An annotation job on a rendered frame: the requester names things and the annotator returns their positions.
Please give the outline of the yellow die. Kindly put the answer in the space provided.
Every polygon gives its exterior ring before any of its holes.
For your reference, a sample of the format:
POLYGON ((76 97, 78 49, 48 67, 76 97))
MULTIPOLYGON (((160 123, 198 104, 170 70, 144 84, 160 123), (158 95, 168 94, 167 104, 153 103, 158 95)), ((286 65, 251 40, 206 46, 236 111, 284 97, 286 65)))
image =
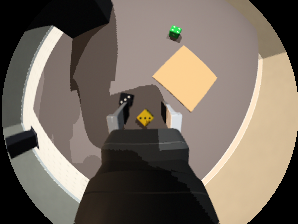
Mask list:
POLYGON ((137 119, 144 126, 147 126, 154 119, 154 116, 146 109, 137 117, 137 119))

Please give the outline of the green die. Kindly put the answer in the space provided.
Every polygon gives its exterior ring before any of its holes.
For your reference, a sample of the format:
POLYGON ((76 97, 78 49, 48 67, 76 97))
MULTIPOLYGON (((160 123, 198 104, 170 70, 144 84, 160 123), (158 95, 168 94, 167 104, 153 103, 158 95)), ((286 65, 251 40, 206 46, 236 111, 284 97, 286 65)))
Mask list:
POLYGON ((182 29, 179 28, 179 27, 176 27, 176 26, 172 26, 171 29, 170 29, 170 32, 169 32, 169 36, 172 36, 176 39, 178 39, 180 33, 181 33, 182 29))

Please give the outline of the peach flat mat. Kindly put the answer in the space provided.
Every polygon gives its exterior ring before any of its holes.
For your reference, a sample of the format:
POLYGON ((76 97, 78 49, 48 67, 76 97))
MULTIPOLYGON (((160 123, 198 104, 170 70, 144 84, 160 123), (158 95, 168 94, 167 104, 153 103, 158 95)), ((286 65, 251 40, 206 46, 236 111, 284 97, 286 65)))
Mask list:
POLYGON ((217 77, 188 48, 181 47, 154 75, 190 112, 217 77))

